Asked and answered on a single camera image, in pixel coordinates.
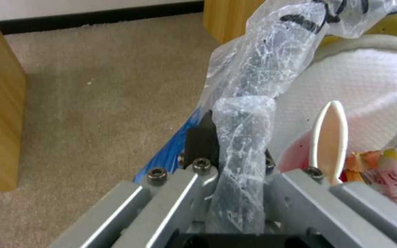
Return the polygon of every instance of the clear plastic bag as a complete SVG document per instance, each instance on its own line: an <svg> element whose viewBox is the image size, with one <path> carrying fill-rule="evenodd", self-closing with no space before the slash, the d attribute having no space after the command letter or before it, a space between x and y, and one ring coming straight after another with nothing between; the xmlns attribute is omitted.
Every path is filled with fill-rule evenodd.
<svg viewBox="0 0 397 248"><path fill-rule="evenodd" d="M276 98L307 68L326 34L357 38L393 11L397 0L266 0L244 36L213 52L197 110L135 181L154 166L175 170L186 129L212 109L220 178L206 231L263 232L264 151L273 138Z"/></svg>

